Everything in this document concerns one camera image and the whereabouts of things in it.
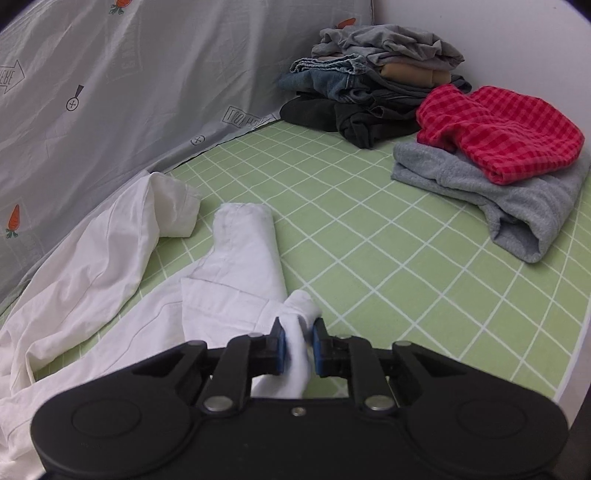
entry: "white wall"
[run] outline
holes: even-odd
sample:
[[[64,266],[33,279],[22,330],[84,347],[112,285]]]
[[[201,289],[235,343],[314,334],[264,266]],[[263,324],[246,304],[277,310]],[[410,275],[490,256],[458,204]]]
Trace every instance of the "white wall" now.
[[[430,30],[465,56],[475,87],[538,96],[591,145],[591,23],[563,0],[374,0],[375,22]]]

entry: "folded gray shirt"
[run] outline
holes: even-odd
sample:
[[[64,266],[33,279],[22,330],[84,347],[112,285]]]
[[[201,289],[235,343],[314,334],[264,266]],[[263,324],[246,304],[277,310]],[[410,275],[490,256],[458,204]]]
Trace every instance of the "folded gray shirt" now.
[[[392,179],[473,203],[486,216],[491,239],[517,258],[542,259],[574,208],[591,155],[563,170],[511,185],[491,183],[463,154],[415,141],[394,145]]]
[[[356,53],[374,65],[408,61],[426,69],[453,70],[464,61],[462,54],[434,33],[398,25],[325,28],[322,40],[312,48],[313,57]]]

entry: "carrot print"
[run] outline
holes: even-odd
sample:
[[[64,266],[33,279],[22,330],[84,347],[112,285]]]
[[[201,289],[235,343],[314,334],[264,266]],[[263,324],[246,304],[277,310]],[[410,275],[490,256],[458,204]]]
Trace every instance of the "carrot print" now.
[[[21,224],[21,208],[18,204],[15,205],[14,210],[12,211],[12,215],[8,220],[8,228],[6,229],[6,238],[10,238],[12,236],[17,237],[17,229]]]
[[[356,21],[357,21],[356,18],[348,18],[347,20],[343,20],[340,24],[338,24],[336,26],[336,28],[338,28],[340,30],[340,29],[348,27],[350,25],[355,25]]]
[[[131,0],[117,0],[115,4],[111,5],[110,14],[117,12],[119,15],[123,13],[123,9],[131,3]]]

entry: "wrinkled fabric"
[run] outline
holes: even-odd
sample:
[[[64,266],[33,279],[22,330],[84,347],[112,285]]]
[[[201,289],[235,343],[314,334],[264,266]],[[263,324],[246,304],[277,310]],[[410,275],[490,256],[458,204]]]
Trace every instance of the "wrinkled fabric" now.
[[[517,258],[542,259],[574,208],[591,155],[570,167],[510,186],[495,185],[465,155],[417,142],[394,145],[392,179],[465,200],[484,212],[491,240]]]
[[[452,84],[468,93],[472,86],[459,75],[452,75]],[[412,102],[419,106],[431,93],[431,88],[421,88],[392,82],[373,69],[365,74],[352,75],[335,70],[309,69],[283,74],[277,86],[283,90],[319,93],[341,103],[368,105],[374,102],[376,91],[382,98]]]
[[[491,86],[469,96],[441,86],[421,104],[417,121],[419,143],[450,152],[459,148],[498,185],[567,167],[585,140],[549,103]]]
[[[1,1],[4,11],[5,1]],[[278,118],[277,77],[368,0],[35,0],[0,31],[0,311],[141,170]],[[124,5],[111,14],[112,5]]]
[[[310,69],[334,70],[336,72],[350,73],[351,75],[360,75],[366,73],[370,67],[361,55],[352,54],[341,57],[299,59],[291,64],[290,72],[297,73]]]
[[[0,398],[29,387],[34,371],[117,314],[138,288],[158,238],[191,235],[200,198],[180,180],[146,174],[76,226],[0,329]]]
[[[453,70],[464,61],[453,45],[437,35],[398,25],[325,28],[320,31],[320,36],[320,43],[312,48],[313,57],[356,53],[379,66],[395,58],[407,57],[434,70]]]
[[[269,333],[279,317],[288,347],[285,373],[254,379],[252,395],[301,397],[310,375],[305,337],[320,310],[304,291],[287,298],[271,211],[224,204],[213,237],[208,254],[153,289],[83,358],[0,400],[0,478],[36,480],[43,473],[29,425],[50,397],[188,340],[225,346],[244,333]]]
[[[382,117],[373,115],[359,105],[301,95],[287,102],[280,111],[286,122],[340,134],[359,148],[372,148],[376,142],[410,135],[418,131],[414,112],[400,114],[386,110]]]
[[[379,74],[393,82],[421,88],[434,88],[452,81],[451,74],[445,70],[424,69],[407,63],[387,63]]]

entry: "beige clothing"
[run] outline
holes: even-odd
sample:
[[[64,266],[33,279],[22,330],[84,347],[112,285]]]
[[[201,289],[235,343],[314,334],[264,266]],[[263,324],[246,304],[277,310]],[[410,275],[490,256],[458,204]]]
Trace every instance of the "beige clothing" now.
[[[408,63],[387,63],[381,68],[380,75],[388,80],[423,88],[438,87],[452,81],[451,74],[445,70],[423,69]]]

